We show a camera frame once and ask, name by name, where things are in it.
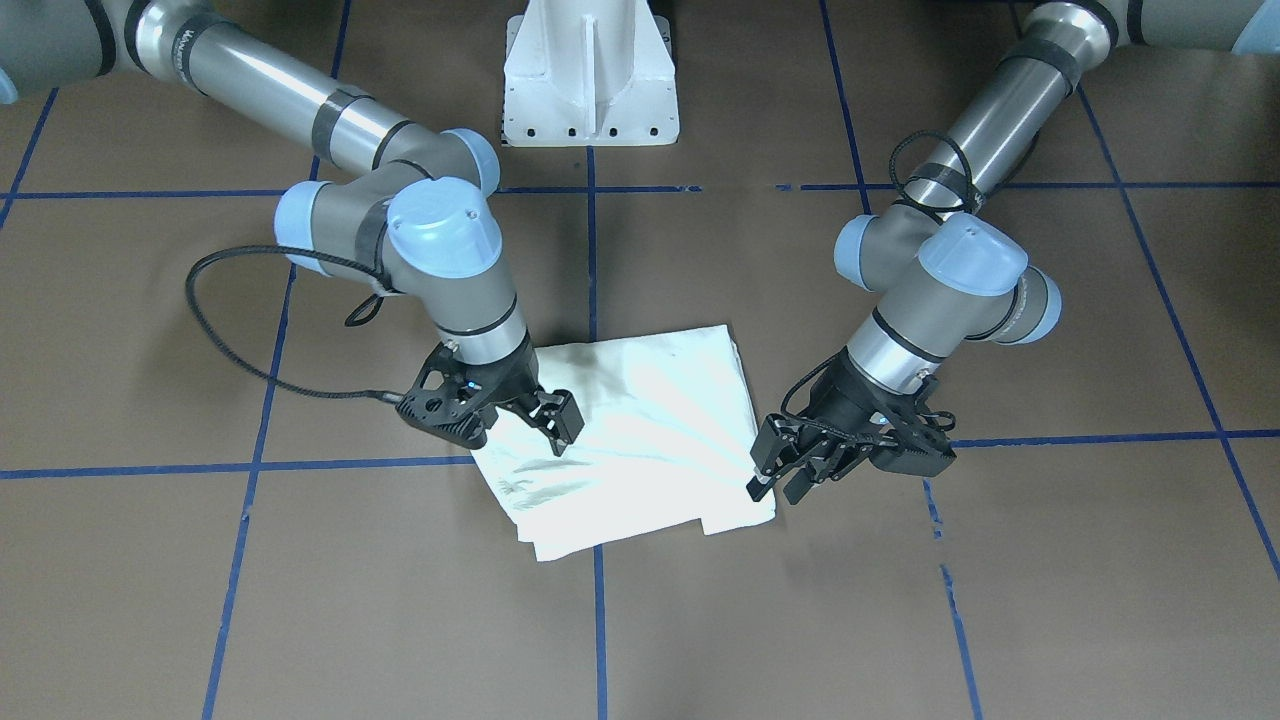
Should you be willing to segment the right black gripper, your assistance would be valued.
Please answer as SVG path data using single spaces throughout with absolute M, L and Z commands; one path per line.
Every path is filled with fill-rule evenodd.
M 544 391 L 538 379 L 538 359 L 531 337 L 507 356 L 486 364 L 460 365 L 454 396 L 477 406 L 502 406 L 544 436 L 556 457 L 562 457 L 585 427 L 576 398 L 568 389 Z

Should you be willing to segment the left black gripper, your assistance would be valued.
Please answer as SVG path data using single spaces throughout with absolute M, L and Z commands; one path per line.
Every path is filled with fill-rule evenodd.
M 870 420 L 877 413 L 872 383 L 846 348 L 795 384 L 795 389 L 804 387 L 806 406 L 795 413 L 801 419 L 771 413 L 760 424 L 750 448 L 754 475 L 746 483 L 753 502 L 762 502 L 781 478 L 795 471 L 783 496 L 797 505 L 815 486 L 844 479 L 883 441 L 883 430 Z

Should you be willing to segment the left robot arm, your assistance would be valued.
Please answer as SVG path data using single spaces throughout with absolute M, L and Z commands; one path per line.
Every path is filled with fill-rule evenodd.
M 781 488 L 797 503 L 864 462 L 936 477 L 956 455 L 951 413 L 932 409 L 940 366 L 965 342 L 1028 345 L 1059 323 L 1057 284 L 979 217 L 1016 174 L 1044 123 L 1083 76 L 1120 47 L 1274 55 L 1275 1 L 1042 1 L 989 83 L 910 174 L 896 199 L 838 233 L 838 274 L 879 295 L 847 343 L 800 379 L 806 405 L 782 402 L 750 450 L 754 502 Z

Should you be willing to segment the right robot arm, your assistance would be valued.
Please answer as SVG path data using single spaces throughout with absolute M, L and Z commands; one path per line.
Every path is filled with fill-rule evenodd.
M 314 398 L 366 398 L 461 448 L 483 448 L 499 413 L 540 433 L 561 456 L 584 428 L 567 389 L 548 389 L 504 256 L 489 197 L 500 181 L 479 133 L 435 132 L 353 85 L 255 38 L 210 1 L 5 1 L 3 101 L 13 104 L 116 70 L 136 70 L 210 97 L 351 174 L 307 179 L 276 205 L 271 245 L 212 252 L 184 293 L 220 354 L 270 386 Z M 369 323 L 389 297 L 416 299 L 439 334 L 413 383 L 389 389 L 307 388 L 251 365 L 215 332 L 197 300 L 216 263 L 282 255 L 371 291 L 347 318 Z

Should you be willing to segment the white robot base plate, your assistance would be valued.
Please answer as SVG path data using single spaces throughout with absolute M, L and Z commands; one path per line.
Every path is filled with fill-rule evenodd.
M 506 23 L 500 137 L 517 149 L 678 141 L 667 1 L 530 1 Z

